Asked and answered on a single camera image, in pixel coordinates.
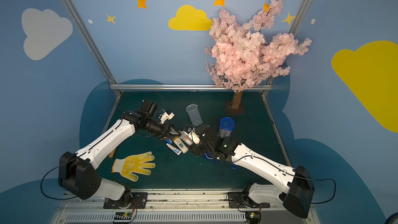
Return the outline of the small white toothpaste tube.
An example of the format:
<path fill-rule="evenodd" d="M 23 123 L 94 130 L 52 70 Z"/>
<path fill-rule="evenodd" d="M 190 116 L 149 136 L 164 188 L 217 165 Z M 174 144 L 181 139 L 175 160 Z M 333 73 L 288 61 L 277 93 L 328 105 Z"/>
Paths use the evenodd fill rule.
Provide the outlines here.
<path fill-rule="evenodd" d="M 166 145 L 167 145 L 167 147 L 168 147 L 170 150 L 172 150 L 176 155 L 179 156 L 179 155 L 182 153 L 181 150 L 179 150 L 178 148 L 174 147 L 173 145 L 171 145 L 171 144 L 169 144 L 169 143 L 167 143 Z"/>

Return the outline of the clear blue-lid container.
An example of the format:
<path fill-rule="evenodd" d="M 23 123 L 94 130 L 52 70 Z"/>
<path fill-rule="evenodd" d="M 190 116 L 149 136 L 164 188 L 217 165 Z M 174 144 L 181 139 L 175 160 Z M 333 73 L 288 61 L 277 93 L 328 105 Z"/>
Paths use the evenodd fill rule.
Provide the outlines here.
<path fill-rule="evenodd" d="M 219 136 L 223 139 L 231 135 L 235 128 L 235 121 L 230 117 L 224 117 L 219 123 Z"/>
<path fill-rule="evenodd" d="M 198 106 L 196 104 L 190 104 L 186 107 L 186 112 L 194 127 L 198 127 L 203 123 L 202 117 L 200 115 Z"/>
<path fill-rule="evenodd" d="M 200 141 L 198 143 L 194 143 L 186 134 L 185 131 L 181 132 L 181 136 L 180 136 L 181 140 L 188 146 L 191 147 L 193 145 L 199 145 Z"/>

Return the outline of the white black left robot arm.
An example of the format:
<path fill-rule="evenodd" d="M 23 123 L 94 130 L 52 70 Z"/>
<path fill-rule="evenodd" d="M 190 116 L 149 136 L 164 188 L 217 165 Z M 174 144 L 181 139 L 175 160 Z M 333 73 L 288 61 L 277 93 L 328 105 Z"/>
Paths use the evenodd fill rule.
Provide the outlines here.
<path fill-rule="evenodd" d="M 86 147 L 60 158 L 58 184 L 82 200 L 101 197 L 115 201 L 116 208 L 133 205 L 131 190 L 118 182 L 100 178 L 96 170 L 106 157 L 136 132 L 144 130 L 160 140 L 171 140 L 181 133 L 169 122 L 174 113 L 164 112 L 160 121 L 143 110 L 128 111 L 116 123 Z"/>

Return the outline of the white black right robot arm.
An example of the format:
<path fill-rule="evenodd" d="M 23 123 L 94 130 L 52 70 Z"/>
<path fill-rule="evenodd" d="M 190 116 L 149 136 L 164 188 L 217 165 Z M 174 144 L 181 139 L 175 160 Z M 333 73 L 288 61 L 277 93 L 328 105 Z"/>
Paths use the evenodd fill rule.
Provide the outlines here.
<path fill-rule="evenodd" d="M 243 167 L 275 186 L 274 190 L 266 190 L 257 183 L 251 184 L 246 195 L 252 202 L 280 203 L 296 217 L 308 217 L 315 186 L 307 168 L 275 162 L 229 136 L 221 138 L 210 126 L 191 129 L 188 137 L 192 141 L 190 148 L 197 156 L 210 153 L 213 159 Z"/>

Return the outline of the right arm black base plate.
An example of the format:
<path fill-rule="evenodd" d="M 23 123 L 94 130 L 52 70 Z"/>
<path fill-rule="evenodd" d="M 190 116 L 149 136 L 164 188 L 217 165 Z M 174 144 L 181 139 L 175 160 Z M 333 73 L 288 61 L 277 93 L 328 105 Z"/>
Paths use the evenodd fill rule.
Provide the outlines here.
<path fill-rule="evenodd" d="M 256 203 L 243 192 L 228 192 L 226 199 L 229 208 L 270 208 L 269 203 Z"/>

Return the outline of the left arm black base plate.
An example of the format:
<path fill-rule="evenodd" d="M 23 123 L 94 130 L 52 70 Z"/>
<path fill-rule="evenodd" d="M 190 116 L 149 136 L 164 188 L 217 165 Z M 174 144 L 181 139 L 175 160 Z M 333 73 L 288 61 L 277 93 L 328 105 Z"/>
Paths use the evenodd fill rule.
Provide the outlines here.
<path fill-rule="evenodd" d="M 144 209 L 147 197 L 146 192 L 128 192 L 119 200 L 105 199 L 103 209 Z"/>

